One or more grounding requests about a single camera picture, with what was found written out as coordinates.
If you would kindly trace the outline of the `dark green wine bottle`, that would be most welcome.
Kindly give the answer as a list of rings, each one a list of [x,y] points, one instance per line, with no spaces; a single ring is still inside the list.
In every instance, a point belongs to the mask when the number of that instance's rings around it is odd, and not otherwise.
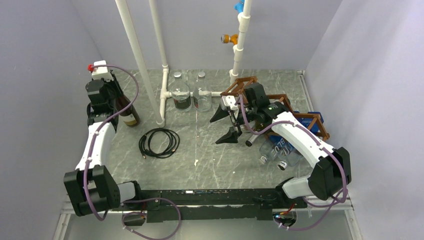
[[[284,103],[283,103],[283,101],[282,101],[282,100],[273,99],[273,103],[274,103],[274,102],[279,102],[279,103],[282,103],[282,104],[284,105]],[[261,126],[261,125],[260,125],[259,123],[257,123],[256,121],[254,121],[254,122],[253,122],[252,129],[253,129],[254,131],[259,132],[259,131],[261,131],[263,128],[264,128],[264,126]],[[265,138],[266,138],[266,139],[268,139],[270,136],[272,136],[272,137],[274,137],[274,136],[279,137],[280,135],[278,135],[277,133],[273,132],[272,130],[268,130],[268,131],[265,133]],[[251,147],[251,146],[253,145],[253,143],[256,141],[256,139],[257,139],[258,137],[259,137],[259,135],[255,135],[255,134],[253,134],[250,138],[248,138],[248,139],[245,141],[245,145],[246,145],[247,147]]]

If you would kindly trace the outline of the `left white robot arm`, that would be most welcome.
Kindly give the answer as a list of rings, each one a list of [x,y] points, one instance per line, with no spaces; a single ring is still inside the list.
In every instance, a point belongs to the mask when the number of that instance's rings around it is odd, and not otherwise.
[[[139,209],[144,196],[137,192],[137,182],[117,184],[106,167],[109,150],[117,131],[118,99],[124,93],[116,79],[93,77],[85,86],[90,103],[87,106],[88,139],[80,162],[74,171],[64,175],[63,183],[75,214],[93,214],[103,221],[109,210],[121,203],[131,210]]]

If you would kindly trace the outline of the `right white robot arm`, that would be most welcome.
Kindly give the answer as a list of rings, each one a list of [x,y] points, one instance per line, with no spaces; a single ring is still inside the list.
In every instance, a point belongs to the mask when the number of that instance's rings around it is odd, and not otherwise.
[[[271,102],[262,84],[255,82],[244,87],[235,97],[223,95],[211,123],[229,117],[232,126],[216,141],[216,144],[238,143],[241,126],[246,125],[254,135],[268,130],[288,141],[309,163],[312,172],[303,177],[291,178],[280,184],[275,194],[276,203],[289,207],[296,198],[315,196],[334,203],[347,199],[347,185],[352,181],[350,154],[343,148],[334,148],[302,125],[288,106],[279,101]]]

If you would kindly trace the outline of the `brown wooden wine rack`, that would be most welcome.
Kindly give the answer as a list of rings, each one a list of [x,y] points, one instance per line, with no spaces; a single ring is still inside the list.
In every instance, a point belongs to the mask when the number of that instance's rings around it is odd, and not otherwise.
[[[294,111],[286,94],[266,94],[256,76],[237,78],[227,90],[220,93],[222,101],[228,96],[234,97],[236,100],[242,97],[247,120],[249,123],[254,122],[256,131],[264,130],[280,113],[290,112],[314,135],[324,141],[330,138],[320,112],[300,113]]]

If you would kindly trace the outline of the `clear square bottle black cap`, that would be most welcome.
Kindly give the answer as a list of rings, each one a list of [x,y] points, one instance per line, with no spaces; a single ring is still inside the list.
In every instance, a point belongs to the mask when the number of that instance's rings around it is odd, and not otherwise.
[[[301,153],[292,146],[284,146],[278,153],[278,168],[282,171],[294,167],[301,159]]]

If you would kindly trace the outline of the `blue label clear bottle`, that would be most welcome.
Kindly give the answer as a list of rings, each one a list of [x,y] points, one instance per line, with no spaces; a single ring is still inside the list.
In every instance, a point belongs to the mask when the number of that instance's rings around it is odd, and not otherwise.
[[[285,111],[272,121],[275,123],[271,129],[279,136],[270,136],[259,148],[260,161],[265,164],[269,161],[278,161],[279,151],[285,147],[294,147],[297,151],[318,161],[319,145],[323,143],[316,135],[303,126],[295,116]]]

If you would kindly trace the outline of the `dark red wine bottle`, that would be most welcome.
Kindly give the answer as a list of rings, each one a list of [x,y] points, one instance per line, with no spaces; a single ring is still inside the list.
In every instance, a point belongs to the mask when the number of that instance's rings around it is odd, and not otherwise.
[[[124,94],[122,90],[118,90],[116,93],[116,99],[115,99],[115,107],[116,111],[120,113],[120,119],[128,126],[128,127],[135,127],[140,123],[140,117],[133,105],[128,107],[125,111],[122,111],[131,101],[129,98]]]

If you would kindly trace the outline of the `clear glass bottle silver cap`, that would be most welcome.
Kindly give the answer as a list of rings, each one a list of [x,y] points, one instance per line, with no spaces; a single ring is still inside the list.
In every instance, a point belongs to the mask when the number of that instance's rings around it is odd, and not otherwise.
[[[204,71],[199,71],[197,73],[194,82],[193,104],[195,109],[199,112],[207,112],[212,107],[212,91],[208,86]]]

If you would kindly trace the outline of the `orange pipe valve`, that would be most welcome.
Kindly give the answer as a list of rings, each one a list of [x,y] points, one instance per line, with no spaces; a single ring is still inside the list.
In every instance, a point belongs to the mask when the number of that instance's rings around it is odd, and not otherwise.
[[[223,44],[232,43],[233,45],[237,45],[238,37],[239,37],[238,34],[233,34],[233,35],[223,34],[220,40]]]

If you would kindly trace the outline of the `blue pipe valve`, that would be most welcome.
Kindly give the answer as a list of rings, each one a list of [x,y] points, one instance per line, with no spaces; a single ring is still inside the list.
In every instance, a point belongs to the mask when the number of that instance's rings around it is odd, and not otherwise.
[[[244,11],[244,5],[245,0],[239,0],[239,2],[234,5],[234,9],[237,11],[238,14]]]

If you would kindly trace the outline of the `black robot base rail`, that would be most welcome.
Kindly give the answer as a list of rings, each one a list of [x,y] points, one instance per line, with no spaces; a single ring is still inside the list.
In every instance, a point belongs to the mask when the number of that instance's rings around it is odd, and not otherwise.
[[[142,190],[146,203],[125,203],[119,211],[146,213],[148,223],[182,220],[256,219],[271,221],[278,210],[305,209],[302,197],[290,199],[275,188]]]

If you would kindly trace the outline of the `clear glass bottle white cap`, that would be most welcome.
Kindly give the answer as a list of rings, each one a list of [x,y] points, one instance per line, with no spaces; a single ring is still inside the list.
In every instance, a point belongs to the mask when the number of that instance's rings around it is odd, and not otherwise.
[[[178,111],[187,112],[192,107],[191,91],[187,81],[183,78],[181,72],[176,71],[173,74],[174,84],[171,89],[171,96]]]

